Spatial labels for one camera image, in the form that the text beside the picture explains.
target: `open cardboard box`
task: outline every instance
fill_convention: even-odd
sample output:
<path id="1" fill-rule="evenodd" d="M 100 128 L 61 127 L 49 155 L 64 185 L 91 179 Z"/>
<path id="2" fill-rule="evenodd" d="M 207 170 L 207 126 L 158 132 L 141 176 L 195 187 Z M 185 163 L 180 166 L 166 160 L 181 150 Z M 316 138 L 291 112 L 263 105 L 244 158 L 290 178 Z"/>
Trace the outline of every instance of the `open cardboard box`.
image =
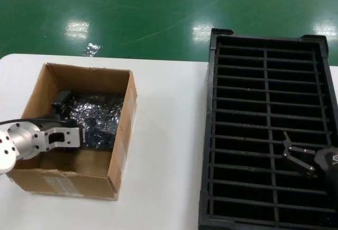
<path id="1" fill-rule="evenodd" d="M 23 190 L 32 193 L 117 200 L 136 108 L 132 71 L 47 63 L 22 118 L 41 118 L 49 114 L 51 102 L 61 90 L 124 94 L 113 151 L 51 150 L 30 160 L 17 161 L 7 175 Z"/>

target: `white table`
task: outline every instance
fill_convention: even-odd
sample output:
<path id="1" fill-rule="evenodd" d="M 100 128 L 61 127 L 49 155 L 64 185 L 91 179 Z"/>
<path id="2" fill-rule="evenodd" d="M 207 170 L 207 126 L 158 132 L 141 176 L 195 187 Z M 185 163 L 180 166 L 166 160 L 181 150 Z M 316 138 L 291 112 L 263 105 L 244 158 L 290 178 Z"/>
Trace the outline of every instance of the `white table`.
<path id="1" fill-rule="evenodd" d="M 133 71 L 138 107 L 120 197 L 31 195 L 2 175 L 1 229 L 197 229 L 208 64 L 12 54 L 0 60 L 1 121 L 21 116 L 46 62 Z"/>

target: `black plastic crate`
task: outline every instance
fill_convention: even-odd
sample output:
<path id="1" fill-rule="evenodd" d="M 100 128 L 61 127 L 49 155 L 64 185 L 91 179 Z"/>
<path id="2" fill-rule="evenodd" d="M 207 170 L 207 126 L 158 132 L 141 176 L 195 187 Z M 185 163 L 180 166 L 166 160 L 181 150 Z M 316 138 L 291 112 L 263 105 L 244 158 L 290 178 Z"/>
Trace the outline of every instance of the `black plastic crate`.
<path id="1" fill-rule="evenodd" d="M 199 229 L 338 229 L 318 179 L 286 165 L 295 146 L 337 145 L 326 37 L 252 37 L 213 29 Z"/>

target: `green epoxy floor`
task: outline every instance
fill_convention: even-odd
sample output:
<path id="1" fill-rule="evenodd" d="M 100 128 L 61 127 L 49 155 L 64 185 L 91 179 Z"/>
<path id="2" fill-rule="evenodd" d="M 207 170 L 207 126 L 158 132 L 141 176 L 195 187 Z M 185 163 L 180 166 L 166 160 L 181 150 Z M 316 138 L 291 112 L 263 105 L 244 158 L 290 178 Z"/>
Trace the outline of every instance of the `green epoxy floor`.
<path id="1" fill-rule="evenodd" d="M 238 34 L 324 34 L 338 65 L 337 0 L 0 0 L 0 57 L 76 55 L 207 61 L 213 27 Z"/>

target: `aluminum foil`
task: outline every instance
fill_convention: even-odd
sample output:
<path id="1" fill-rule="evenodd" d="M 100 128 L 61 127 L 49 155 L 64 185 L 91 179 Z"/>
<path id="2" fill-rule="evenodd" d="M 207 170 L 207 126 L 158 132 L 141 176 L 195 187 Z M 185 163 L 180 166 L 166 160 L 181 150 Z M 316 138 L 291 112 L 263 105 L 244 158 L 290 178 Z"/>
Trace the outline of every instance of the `aluminum foil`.
<path id="1" fill-rule="evenodd" d="M 112 149 L 123 105 L 123 95 L 75 97 L 70 118 L 84 127 L 85 148 Z"/>
<path id="2" fill-rule="evenodd" d="M 100 48 L 101 48 L 100 45 L 89 43 L 82 56 L 94 57 L 100 50 Z"/>

